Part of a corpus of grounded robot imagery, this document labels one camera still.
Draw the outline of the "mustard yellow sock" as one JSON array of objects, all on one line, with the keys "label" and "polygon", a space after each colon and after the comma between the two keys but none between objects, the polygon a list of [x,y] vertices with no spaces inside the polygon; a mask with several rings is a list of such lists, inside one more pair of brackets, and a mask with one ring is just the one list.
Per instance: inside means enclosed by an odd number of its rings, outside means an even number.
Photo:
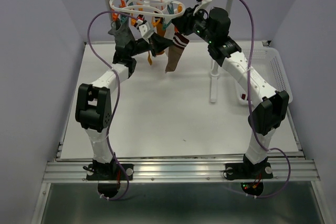
[{"label": "mustard yellow sock", "polygon": [[148,51],[147,61],[148,61],[148,63],[149,63],[150,66],[153,64],[153,61],[152,61],[152,54],[151,54],[150,51]]},{"label": "mustard yellow sock", "polygon": [[154,17],[153,20],[152,20],[152,25],[156,29],[155,33],[157,33],[161,37],[165,36],[165,30],[163,29],[163,18],[161,18],[161,17]]}]

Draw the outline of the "brown beige sock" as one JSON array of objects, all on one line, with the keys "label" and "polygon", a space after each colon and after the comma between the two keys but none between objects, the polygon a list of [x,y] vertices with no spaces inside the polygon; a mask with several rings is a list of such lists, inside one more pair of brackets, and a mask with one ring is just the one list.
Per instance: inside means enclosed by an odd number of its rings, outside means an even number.
[{"label": "brown beige sock", "polygon": [[174,72],[178,65],[178,62],[182,56],[182,53],[188,43],[190,42],[184,35],[179,32],[175,32],[173,36],[173,45],[168,49],[168,60],[165,68],[165,72]]}]

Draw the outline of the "white clip hanger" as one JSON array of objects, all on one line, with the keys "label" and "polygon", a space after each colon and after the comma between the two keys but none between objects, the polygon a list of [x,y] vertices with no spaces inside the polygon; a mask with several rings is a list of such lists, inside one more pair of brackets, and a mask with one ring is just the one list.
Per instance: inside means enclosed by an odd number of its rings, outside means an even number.
[{"label": "white clip hanger", "polygon": [[183,3],[176,0],[109,0],[112,11],[125,13],[134,20],[151,18],[153,27],[159,24],[166,30],[172,19],[177,18],[186,10]]}]

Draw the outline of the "grey sock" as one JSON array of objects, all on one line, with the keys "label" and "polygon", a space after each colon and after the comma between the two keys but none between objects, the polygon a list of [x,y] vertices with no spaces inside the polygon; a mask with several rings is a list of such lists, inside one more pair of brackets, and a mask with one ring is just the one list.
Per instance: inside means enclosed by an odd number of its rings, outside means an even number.
[{"label": "grey sock", "polygon": [[128,17],[124,21],[121,21],[120,19],[113,20],[108,34],[114,37],[116,45],[120,47],[124,47],[128,43],[135,41],[133,33],[129,27]]}]

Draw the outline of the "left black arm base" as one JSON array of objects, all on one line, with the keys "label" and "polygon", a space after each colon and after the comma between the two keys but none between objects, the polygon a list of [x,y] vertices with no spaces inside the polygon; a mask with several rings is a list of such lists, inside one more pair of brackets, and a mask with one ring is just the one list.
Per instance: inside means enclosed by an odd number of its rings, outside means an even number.
[{"label": "left black arm base", "polygon": [[88,181],[126,181],[126,175],[115,163],[91,163],[82,167]]}]

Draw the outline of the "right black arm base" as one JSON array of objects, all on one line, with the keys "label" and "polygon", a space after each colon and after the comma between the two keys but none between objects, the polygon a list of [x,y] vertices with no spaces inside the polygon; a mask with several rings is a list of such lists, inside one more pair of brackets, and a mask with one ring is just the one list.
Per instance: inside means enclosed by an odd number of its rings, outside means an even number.
[{"label": "right black arm base", "polygon": [[273,173],[271,165],[267,161],[258,164],[252,164],[248,159],[244,159],[241,163],[227,163],[223,171],[224,177],[228,180],[249,180],[258,178],[272,179]]}]

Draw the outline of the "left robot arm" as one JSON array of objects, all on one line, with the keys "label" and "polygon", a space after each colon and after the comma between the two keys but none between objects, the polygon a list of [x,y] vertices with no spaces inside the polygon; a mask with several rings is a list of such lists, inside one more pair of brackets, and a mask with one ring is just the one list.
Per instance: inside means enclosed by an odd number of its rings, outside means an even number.
[{"label": "left robot arm", "polygon": [[111,103],[111,92],[120,91],[121,82],[132,76],[136,67],[134,56],[149,52],[157,55],[173,44],[157,33],[145,40],[122,40],[115,46],[112,65],[100,78],[78,88],[75,119],[85,129],[93,150],[92,163],[84,167],[87,180],[114,180],[125,170],[115,160],[108,139],[109,128],[117,105]]}]

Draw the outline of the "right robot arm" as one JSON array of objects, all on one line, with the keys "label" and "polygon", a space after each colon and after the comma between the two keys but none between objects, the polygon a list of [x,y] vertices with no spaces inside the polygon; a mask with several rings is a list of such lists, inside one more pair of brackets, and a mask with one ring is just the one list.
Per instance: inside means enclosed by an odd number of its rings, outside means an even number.
[{"label": "right robot arm", "polygon": [[229,163],[224,170],[228,180],[253,179],[258,175],[272,178],[268,160],[269,144],[286,117],[289,94],[270,85],[245,57],[239,45],[230,38],[228,12],[215,7],[205,16],[203,11],[188,8],[172,20],[182,35],[196,34],[208,44],[213,60],[227,71],[247,93],[251,138],[240,163]]}]

